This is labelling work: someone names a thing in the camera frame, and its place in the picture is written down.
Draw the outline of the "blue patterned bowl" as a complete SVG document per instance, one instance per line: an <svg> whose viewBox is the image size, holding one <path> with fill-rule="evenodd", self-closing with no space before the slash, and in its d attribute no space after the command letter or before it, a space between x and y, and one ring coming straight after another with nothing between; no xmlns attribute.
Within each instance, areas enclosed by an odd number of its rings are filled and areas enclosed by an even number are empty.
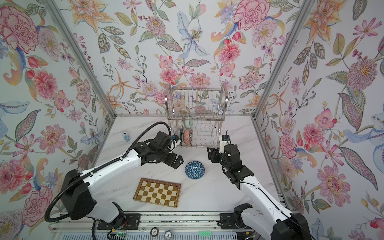
<svg viewBox="0 0 384 240"><path fill-rule="evenodd" d="M191 161L187 163L185 167L185 173L188 178L197 180L204 176L205 174L205 167L204 165L199 161Z"/></svg>

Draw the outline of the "dark petal pattern bowl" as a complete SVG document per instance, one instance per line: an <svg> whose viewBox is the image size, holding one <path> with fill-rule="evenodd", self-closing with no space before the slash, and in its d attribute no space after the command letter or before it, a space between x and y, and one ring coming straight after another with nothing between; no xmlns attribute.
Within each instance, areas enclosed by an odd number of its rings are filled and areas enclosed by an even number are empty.
<svg viewBox="0 0 384 240"><path fill-rule="evenodd" d="M182 128L177 129L177 134L178 134L178 137L180 139L180 146L183 145L183 132L184 132L184 130Z"/></svg>

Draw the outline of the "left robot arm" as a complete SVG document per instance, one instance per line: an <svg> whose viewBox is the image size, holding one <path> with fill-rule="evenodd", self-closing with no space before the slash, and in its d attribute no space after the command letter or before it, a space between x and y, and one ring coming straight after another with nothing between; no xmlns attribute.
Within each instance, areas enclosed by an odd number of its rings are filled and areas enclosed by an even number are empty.
<svg viewBox="0 0 384 240"><path fill-rule="evenodd" d="M87 217L111 224L114 228L121 227L127 221L122 208L116 202L97 200L95 193L113 179L145 164L165 163L174 169L178 168L184 161L182 156L174 153L174 149L181 142L177 135L169 136L158 132L154 139L136 143L128 154L122 154L117 158L117 162L109 166L100 170L87 170L80 174L67 173L64 188L79 180L79 183L61 197L70 219L79 220Z"/></svg>

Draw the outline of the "steel wire dish rack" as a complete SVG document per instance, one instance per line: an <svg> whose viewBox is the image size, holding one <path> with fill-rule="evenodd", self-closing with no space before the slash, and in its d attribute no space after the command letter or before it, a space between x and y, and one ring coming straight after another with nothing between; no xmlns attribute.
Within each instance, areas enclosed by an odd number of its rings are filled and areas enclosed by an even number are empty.
<svg viewBox="0 0 384 240"><path fill-rule="evenodd" d="M219 89L173 88L167 85L165 106L171 133L178 136L176 120L193 120L193 143L196 148L219 146L221 129L226 116L229 94Z"/></svg>

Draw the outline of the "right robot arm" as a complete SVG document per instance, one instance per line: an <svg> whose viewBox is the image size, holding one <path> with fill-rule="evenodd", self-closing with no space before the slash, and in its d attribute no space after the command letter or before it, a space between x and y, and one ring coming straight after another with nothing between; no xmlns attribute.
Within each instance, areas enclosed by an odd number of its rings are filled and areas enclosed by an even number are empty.
<svg viewBox="0 0 384 240"><path fill-rule="evenodd" d="M276 200L241 161L237 145L207 148L208 159L222 166L223 173L252 203L234 208L236 225L251 228L265 240L313 240L306 218L294 214Z"/></svg>

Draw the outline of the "mint green bowl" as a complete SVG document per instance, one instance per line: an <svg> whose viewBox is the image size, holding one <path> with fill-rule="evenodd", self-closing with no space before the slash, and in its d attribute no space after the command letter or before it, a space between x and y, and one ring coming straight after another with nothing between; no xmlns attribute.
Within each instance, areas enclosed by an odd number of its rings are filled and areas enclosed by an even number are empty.
<svg viewBox="0 0 384 240"><path fill-rule="evenodd" d="M192 129L193 120L183 120L183 126L185 129Z"/></svg>

